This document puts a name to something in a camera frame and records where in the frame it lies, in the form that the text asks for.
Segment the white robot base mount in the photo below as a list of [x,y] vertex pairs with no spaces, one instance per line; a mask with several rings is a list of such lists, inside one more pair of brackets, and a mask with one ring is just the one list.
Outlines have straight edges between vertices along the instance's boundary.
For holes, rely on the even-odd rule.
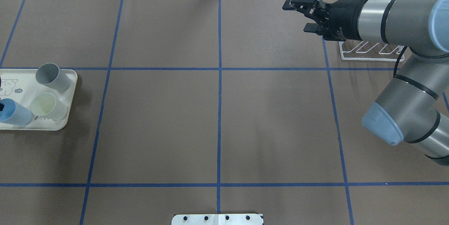
[[262,214],[179,214],[171,221],[172,225],[263,225]]

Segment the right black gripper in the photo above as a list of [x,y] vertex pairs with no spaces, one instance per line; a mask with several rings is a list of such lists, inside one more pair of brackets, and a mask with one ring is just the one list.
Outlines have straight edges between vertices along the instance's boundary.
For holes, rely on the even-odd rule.
[[285,11],[297,11],[313,20],[305,25],[303,31],[322,36],[327,41],[360,41],[358,18],[361,8],[361,0],[338,0],[334,3],[290,0],[282,6]]

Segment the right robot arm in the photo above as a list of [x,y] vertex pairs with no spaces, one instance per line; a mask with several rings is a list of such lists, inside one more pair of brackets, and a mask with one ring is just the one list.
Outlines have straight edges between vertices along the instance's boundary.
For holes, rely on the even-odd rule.
[[282,9],[311,19],[303,31],[327,41],[409,49],[361,124],[392,146],[408,143],[448,166],[448,117],[433,107],[448,89],[448,0],[286,0]]

